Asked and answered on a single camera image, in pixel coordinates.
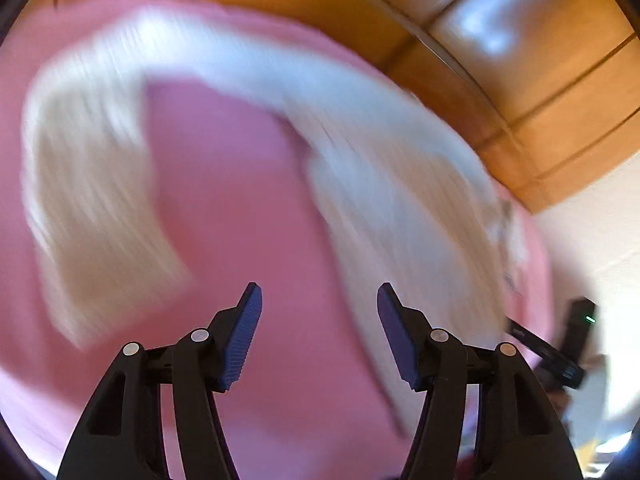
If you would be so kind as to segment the person's right hand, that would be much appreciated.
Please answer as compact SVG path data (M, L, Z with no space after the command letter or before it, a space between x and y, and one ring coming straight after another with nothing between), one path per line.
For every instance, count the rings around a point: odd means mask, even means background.
M572 404L572 396L562 386L548 386L544 388L552 408L561 422L567 422L567 413Z

